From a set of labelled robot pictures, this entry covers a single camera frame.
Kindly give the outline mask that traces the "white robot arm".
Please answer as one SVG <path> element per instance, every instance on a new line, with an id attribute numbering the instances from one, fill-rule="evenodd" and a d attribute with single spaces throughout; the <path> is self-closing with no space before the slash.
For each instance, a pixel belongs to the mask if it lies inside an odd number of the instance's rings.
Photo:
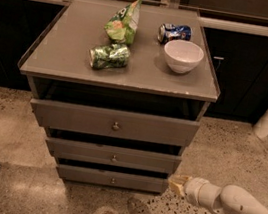
<path id="1" fill-rule="evenodd" d="M 253 126 L 253 130 L 259 138 L 268 135 L 268 109 Z M 168 185 L 188 203 L 206 208 L 211 214 L 268 214 L 268 208 L 240 186 L 231 184 L 221 187 L 201 177 L 177 174 L 168 178 Z"/>

